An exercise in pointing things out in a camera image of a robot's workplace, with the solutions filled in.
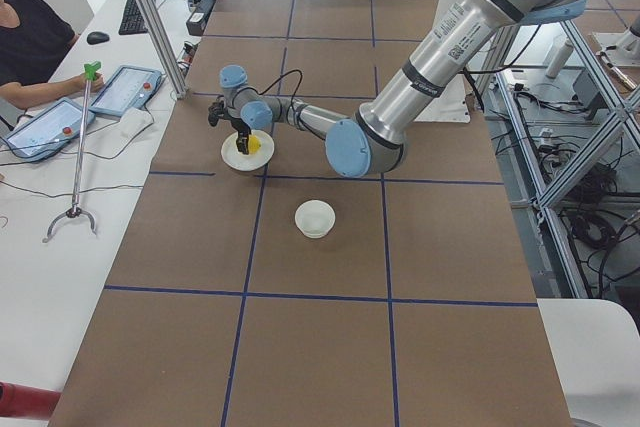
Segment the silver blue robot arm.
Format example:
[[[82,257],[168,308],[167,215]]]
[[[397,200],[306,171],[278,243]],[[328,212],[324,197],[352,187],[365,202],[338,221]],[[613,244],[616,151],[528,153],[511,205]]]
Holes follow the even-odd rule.
[[[407,153],[406,128],[500,28],[541,25],[580,16],[587,0],[456,0],[377,97],[350,117],[297,99],[258,94],[238,65],[219,74],[222,94],[208,121],[229,122],[245,154],[252,131],[285,123],[323,140],[327,160],[344,177],[389,172]]]

